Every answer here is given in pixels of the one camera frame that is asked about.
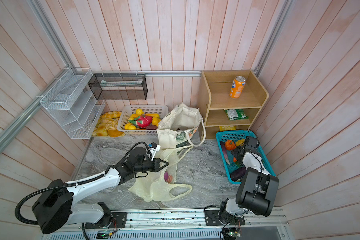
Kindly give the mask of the purple onion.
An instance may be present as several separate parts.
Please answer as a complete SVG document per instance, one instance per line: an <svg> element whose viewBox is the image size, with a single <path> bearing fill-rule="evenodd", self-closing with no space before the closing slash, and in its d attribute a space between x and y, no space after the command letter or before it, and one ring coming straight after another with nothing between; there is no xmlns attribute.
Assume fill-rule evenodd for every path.
<svg viewBox="0 0 360 240"><path fill-rule="evenodd" d="M167 171L165 171L164 180L165 180L166 183L171 184L173 182L173 176L170 175Z"/></svg>

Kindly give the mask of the canvas tote bag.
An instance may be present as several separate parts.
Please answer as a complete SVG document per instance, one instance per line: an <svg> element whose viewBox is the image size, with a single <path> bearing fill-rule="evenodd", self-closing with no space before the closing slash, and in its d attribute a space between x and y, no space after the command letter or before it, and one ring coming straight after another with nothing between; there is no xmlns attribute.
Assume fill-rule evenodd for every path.
<svg viewBox="0 0 360 240"><path fill-rule="evenodd" d="M203 135L200 143L194 144L191 139L200 126L203 128ZM181 103L159 122L157 134L162 149L199 147L206 139L206 127L199 109Z"/></svg>

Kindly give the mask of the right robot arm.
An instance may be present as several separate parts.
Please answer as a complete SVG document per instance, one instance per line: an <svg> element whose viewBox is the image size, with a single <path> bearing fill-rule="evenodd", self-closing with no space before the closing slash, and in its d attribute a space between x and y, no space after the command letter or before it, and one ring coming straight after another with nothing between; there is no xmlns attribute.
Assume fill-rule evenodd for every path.
<svg viewBox="0 0 360 240"><path fill-rule="evenodd" d="M230 174L230 178L240 181L240 185L236 197L221 204L219 219L222 224L238 224L239 218L249 212L267 217L273 210L279 179L266 170L259 147L256 138L247 136L231 150L238 169Z"/></svg>

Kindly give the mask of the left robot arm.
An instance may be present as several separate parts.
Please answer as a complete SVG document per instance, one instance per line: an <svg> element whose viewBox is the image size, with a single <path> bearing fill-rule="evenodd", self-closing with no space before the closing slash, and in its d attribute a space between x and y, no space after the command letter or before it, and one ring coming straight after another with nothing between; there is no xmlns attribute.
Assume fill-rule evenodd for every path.
<svg viewBox="0 0 360 240"><path fill-rule="evenodd" d="M47 188L33 192L19 201L15 217L28 225L38 225L43 234L51 234L65 225L93 224L100 228L115 225L116 220L104 202L86 205L80 201L102 190L117 187L133 178L144 178L149 172L157 173L169 165L156 159L159 146L133 146L115 165L76 181L52 181Z"/></svg>

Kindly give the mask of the yellow plastic bag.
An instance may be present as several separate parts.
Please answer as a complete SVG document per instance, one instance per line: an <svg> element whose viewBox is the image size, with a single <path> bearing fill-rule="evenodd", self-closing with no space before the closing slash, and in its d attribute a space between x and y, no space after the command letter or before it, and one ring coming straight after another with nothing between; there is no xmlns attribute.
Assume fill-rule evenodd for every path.
<svg viewBox="0 0 360 240"><path fill-rule="evenodd" d="M159 150L155 157L167 161L169 165L160 172L149 172L146 177L136 179L134 185L129 188L129 192L142 198L147 203L151 201L173 201L191 193L193 187L187 184L177 184L176 178L178 163L192 149L192 146L185 146L176 149ZM165 171L173 176L171 184L166 183L164 180Z"/></svg>

